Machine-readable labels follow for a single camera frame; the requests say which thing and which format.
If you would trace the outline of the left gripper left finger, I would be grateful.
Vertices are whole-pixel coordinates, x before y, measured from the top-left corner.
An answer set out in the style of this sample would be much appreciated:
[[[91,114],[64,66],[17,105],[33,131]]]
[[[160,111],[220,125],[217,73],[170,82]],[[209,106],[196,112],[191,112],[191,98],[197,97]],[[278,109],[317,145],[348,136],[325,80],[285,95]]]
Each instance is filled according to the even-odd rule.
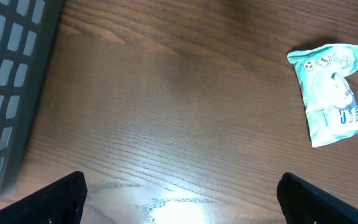
[[[0,224],[80,224],[87,196],[80,171],[0,210]]]

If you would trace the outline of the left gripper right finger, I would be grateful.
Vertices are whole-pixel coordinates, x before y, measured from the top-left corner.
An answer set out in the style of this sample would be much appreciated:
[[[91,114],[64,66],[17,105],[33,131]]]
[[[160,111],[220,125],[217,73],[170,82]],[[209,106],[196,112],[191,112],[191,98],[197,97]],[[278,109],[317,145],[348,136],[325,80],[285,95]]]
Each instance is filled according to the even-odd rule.
[[[286,172],[277,199],[288,224],[358,224],[358,209]]]

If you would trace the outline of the teal snack packet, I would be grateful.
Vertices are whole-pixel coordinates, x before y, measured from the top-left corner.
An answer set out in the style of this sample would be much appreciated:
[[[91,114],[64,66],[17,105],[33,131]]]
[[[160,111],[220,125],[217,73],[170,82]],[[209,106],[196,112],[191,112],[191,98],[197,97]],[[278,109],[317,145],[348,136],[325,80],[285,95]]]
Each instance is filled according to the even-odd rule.
[[[313,147],[358,133],[358,104],[346,78],[358,70],[358,45],[326,44],[287,54],[298,79]]]

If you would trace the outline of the grey plastic shopping basket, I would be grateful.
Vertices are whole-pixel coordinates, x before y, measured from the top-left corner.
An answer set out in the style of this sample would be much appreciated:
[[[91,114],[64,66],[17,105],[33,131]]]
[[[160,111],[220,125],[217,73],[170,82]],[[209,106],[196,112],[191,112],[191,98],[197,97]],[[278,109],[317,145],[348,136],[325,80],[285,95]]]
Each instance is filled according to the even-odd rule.
[[[0,1],[0,197],[17,180],[63,4]]]

